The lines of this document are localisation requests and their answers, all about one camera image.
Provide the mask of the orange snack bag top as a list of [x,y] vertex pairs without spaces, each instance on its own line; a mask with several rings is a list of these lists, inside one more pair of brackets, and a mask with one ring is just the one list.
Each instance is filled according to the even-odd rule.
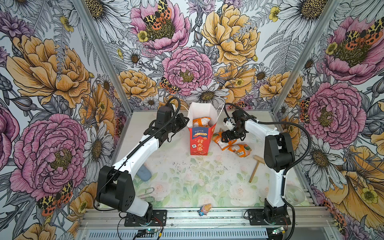
[[201,117],[193,119],[193,128],[209,128],[209,122],[211,121],[210,117]]

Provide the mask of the red paper gift bag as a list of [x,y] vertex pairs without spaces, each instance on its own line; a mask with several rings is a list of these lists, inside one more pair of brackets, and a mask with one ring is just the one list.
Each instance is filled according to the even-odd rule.
[[[207,156],[214,134],[219,114],[212,104],[209,103],[191,103],[189,107],[187,127],[190,132],[190,154],[192,156]],[[193,119],[201,117],[210,117],[209,128],[193,128]]]

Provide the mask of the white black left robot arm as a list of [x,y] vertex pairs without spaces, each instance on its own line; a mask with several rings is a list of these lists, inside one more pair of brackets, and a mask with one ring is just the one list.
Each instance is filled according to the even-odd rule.
[[126,157],[113,166],[101,168],[96,194],[98,203],[142,218],[145,222],[152,219],[152,204],[136,195],[133,179],[146,160],[164,142],[170,141],[169,134],[175,135],[187,126],[189,119],[180,112],[180,108],[173,104],[160,107],[156,119]]

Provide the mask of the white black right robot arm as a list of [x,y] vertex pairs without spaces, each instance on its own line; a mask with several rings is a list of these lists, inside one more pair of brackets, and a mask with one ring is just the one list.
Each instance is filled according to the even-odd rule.
[[288,202],[285,198],[287,172],[295,161],[290,135],[269,127],[276,123],[259,121],[242,109],[234,111],[231,117],[227,115],[224,125],[228,128],[222,134],[222,141],[225,143],[230,140],[244,140],[246,134],[252,134],[261,140],[264,148],[263,159],[270,170],[269,192],[265,198],[263,219],[268,224],[280,221],[290,224]]

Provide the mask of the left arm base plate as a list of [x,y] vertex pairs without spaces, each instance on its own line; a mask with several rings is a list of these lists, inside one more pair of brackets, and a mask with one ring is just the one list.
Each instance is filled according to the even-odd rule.
[[127,213],[125,227],[164,227],[167,222],[167,210],[151,210],[143,217]]

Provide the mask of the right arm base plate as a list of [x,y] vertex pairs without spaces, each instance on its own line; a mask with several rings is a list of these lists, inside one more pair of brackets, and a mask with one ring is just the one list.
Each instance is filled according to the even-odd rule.
[[291,219],[288,212],[277,212],[269,209],[248,209],[245,218],[251,226],[290,225]]

